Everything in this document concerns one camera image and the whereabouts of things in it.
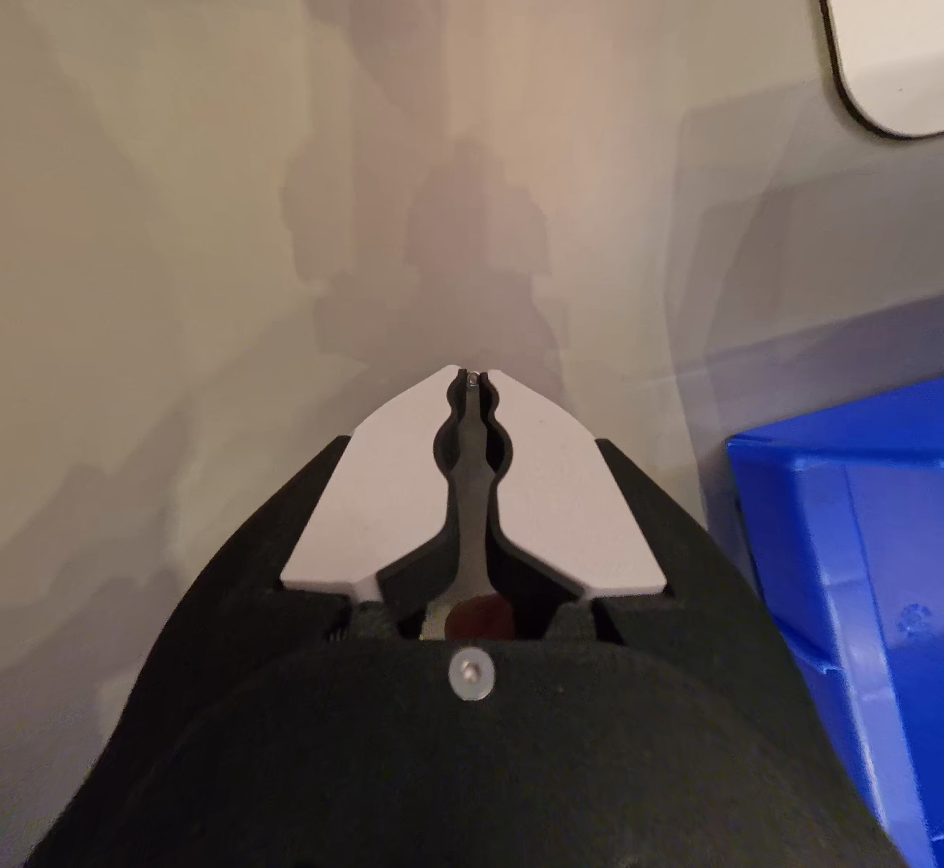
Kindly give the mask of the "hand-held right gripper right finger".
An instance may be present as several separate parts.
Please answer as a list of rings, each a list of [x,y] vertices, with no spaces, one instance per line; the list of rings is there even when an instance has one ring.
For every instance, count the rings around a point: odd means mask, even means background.
[[[502,371],[482,376],[489,581],[517,637],[560,607],[659,595],[668,581],[589,430]]]

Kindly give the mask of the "blue plastic bin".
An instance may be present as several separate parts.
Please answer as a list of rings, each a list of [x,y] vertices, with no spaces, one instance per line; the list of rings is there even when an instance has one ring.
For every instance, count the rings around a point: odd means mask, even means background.
[[[727,440],[762,599],[911,866],[943,864],[943,380]]]

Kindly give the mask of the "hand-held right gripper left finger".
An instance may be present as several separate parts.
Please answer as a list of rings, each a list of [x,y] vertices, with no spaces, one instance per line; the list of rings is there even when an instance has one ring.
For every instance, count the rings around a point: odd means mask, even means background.
[[[466,369],[448,365],[365,418],[345,440],[281,587],[383,607],[401,636],[421,637],[461,563],[454,470],[465,415]]]

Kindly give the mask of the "white stand base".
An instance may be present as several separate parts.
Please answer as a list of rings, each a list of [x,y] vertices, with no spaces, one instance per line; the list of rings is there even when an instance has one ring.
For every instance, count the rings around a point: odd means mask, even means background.
[[[867,126],[901,140],[943,129],[943,0],[820,0],[833,74]]]

